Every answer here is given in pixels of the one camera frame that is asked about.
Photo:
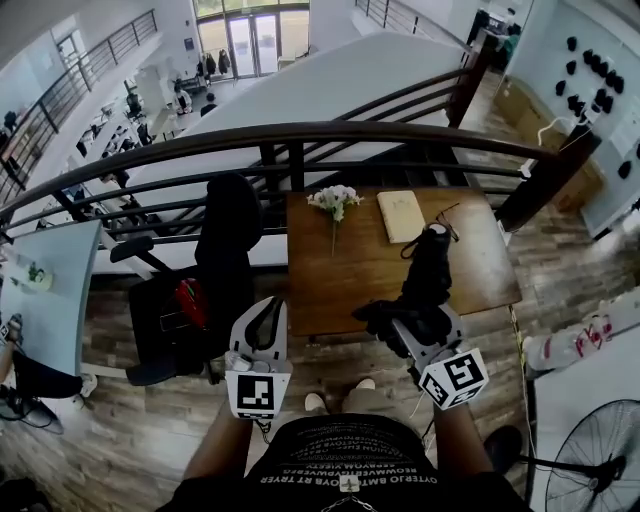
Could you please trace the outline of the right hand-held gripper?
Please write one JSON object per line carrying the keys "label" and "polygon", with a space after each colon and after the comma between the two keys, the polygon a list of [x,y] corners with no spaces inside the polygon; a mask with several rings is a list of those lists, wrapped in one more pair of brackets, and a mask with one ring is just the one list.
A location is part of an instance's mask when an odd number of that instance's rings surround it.
{"label": "right hand-held gripper", "polygon": [[469,402],[488,384],[489,376],[478,348],[465,350],[461,317],[448,305],[440,309],[447,315],[451,329],[446,344],[424,345],[398,319],[391,321],[396,336],[394,349],[402,359],[411,359],[411,375],[440,410]]}

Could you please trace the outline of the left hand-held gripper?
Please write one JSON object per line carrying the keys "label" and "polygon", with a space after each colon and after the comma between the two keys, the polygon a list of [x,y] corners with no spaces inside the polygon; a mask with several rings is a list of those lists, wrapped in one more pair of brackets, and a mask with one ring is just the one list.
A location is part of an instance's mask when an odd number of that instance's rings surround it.
{"label": "left hand-held gripper", "polygon": [[225,355],[225,381],[232,414],[238,419],[273,420],[292,376],[287,360],[288,308],[277,299],[273,312],[271,350],[260,348],[259,331],[271,314],[273,298],[247,309],[233,324],[229,351]]}

